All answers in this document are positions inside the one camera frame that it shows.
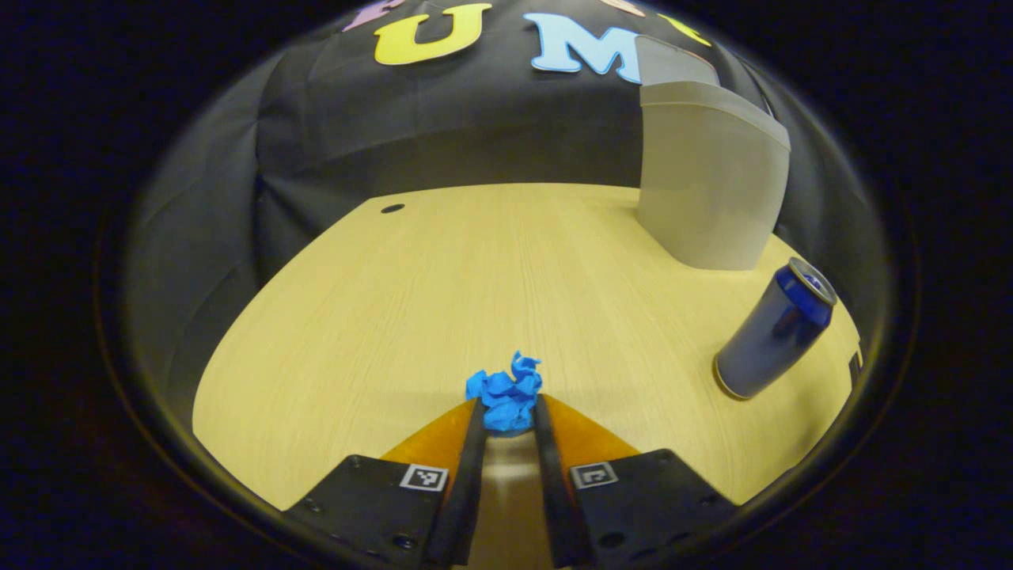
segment light wood tabletop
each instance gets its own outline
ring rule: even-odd
[[[837,417],[858,333],[839,304],[784,377],[753,400],[729,398],[714,354],[797,253],[771,235],[754,270],[690,267],[639,225],[638,191],[515,183],[365,201],[233,324],[198,390],[197,437],[287,509],[346,456],[378,458],[463,402],[470,376],[509,371],[520,350],[543,361],[545,394],[749,500]],[[382,213],[394,203],[404,207]],[[489,455],[537,464],[508,452],[517,445]],[[498,469],[489,461],[486,480]]]

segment yellow letter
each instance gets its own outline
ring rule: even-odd
[[[710,42],[704,39],[703,37],[700,37],[700,34],[697,33],[696,30],[693,29],[692,27],[686,25],[685,23],[683,23],[683,22],[681,22],[681,21],[679,21],[679,20],[677,20],[675,18],[670,18],[669,16],[667,16],[665,14],[657,14],[657,15],[659,15],[663,18],[669,20],[669,23],[671,23],[672,25],[676,26],[676,29],[678,29],[679,31],[682,31],[686,35],[689,35],[690,37],[692,37],[692,38],[696,39],[697,42],[703,44],[704,46],[707,46],[708,48],[710,48]]]
[[[415,43],[418,24],[430,16],[420,14],[389,23],[374,33],[377,39],[376,59],[384,65],[404,65],[459,52],[474,44],[482,33],[482,11],[492,4],[465,4],[444,10],[454,18],[450,35],[427,44]]]

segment blue crumpled paper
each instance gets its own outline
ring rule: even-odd
[[[541,360],[514,354],[511,362],[512,379],[506,373],[486,375],[475,373],[464,389],[464,399],[480,398],[488,410],[483,423],[493,432],[520,432],[532,426],[531,409],[542,388],[542,376],[535,371]]]

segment blue can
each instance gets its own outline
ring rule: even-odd
[[[837,294],[809,263],[791,257],[734,336],[714,357],[717,382],[750,399],[781,377],[830,326]]]

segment pink letter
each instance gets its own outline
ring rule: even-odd
[[[386,14],[389,8],[396,8],[401,4],[404,4],[404,0],[383,0],[383,2],[370,4],[362,10],[359,10],[359,13],[356,14],[356,19],[352,20],[352,23],[344,26],[344,29],[341,31],[347,31],[353,27],[362,25],[368,21],[373,21]]]
[[[633,14],[634,16],[640,16],[641,18],[645,17],[643,15],[643,12],[641,12],[640,10],[638,10],[636,8],[636,6],[634,6],[633,4],[630,4],[626,0],[602,0],[602,2],[605,2],[606,4],[612,6],[613,8],[619,8],[620,10],[622,10],[624,12],[629,12],[629,13]]]

